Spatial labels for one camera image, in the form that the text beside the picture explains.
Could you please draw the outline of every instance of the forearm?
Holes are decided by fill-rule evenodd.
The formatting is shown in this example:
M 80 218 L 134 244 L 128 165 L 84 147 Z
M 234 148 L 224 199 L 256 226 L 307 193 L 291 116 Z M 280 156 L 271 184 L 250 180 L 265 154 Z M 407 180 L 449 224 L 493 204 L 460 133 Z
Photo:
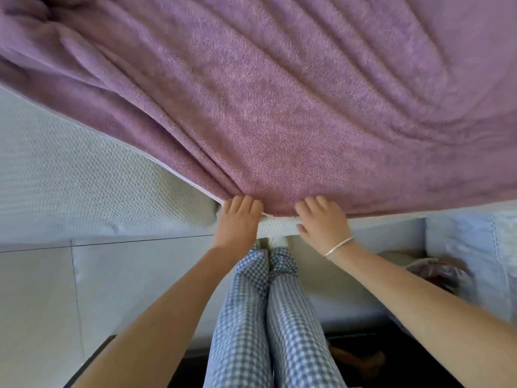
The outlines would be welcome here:
M 517 334 L 512 326 L 358 245 L 338 249 L 332 260 L 375 295 L 466 387 L 517 381 Z
M 212 293 L 237 260 L 208 251 L 110 343 L 74 388 L 166 387 Z

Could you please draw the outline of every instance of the pajama pants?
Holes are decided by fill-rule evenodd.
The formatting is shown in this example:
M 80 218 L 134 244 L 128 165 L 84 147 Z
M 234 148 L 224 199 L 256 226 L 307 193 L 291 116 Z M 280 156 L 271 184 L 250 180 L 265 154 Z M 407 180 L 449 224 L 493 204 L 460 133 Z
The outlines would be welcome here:
M 217 320 L 205 388 L 346 387 L 287 248 L 236 266 Z

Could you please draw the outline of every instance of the checkered pants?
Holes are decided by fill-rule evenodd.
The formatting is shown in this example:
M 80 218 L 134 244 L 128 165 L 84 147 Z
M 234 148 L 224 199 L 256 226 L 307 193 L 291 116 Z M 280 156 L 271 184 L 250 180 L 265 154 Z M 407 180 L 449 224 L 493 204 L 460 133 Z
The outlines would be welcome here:
M 219 314 L 204 387 L 274 386 L 346 387 L 287 248 L 270 259 L 254 248 L 237 264 Z

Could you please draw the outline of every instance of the silver bracelet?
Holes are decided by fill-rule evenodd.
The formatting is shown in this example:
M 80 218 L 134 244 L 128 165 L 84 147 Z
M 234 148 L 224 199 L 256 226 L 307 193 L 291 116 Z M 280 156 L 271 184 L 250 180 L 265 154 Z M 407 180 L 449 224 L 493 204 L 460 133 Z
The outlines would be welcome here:
M 337 248 L 339 248 L 340 246 L 343 246 L 345 245 L 345 243 L 347 242 L 350 242 L 350 241 L 353 241 L 354 238 L 353 237 L 350 237 L 350 238 L 347 238 L 345 241 L 341 241 L 339 244 L 337 244 L 335 247 L 333 247 L 332 249 L 330 249 L 328 251 L 328 253 L 325 255 L 325 257 L 327 257 L 329 254 L 331 254 L 332 252 L 334 252 Z

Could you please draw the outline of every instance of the floor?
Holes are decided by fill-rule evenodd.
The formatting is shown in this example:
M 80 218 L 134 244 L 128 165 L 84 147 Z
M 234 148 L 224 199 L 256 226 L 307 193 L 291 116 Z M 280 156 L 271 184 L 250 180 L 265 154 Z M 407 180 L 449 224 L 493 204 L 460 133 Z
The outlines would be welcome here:
M 210 247 L 213 229 L 175 238 L 111 238 L 0 245 L 0 386 L 55 388 Z M 358 230 L 372 252 L 423 249 L 423 220 Z M 302 286 L 327 331 L 386 318 L 364 287 L 292 237 Z M 207 347 L 229 288 L 216 289 L 191 348 Z

